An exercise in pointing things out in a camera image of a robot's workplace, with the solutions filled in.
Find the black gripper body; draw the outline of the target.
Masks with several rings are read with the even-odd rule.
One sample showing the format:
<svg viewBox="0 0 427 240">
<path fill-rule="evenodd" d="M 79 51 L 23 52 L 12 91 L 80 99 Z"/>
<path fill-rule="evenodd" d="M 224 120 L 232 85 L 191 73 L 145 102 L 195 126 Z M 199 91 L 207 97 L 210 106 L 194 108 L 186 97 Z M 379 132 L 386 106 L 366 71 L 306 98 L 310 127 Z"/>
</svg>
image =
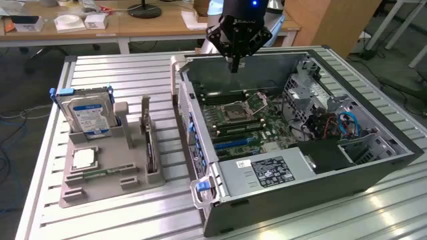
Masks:
<svg viewBox="0 0 427 240">
<path fill-rule="evenodd" d="M 266 27 L 264 15 L 267 5 L 267 0 L 226 0 L 223 3 L 223 13 L 219 24 L 231 42 L 234 57 L 235 31 L 240 28 L 260 29 Z"/>
</svg>

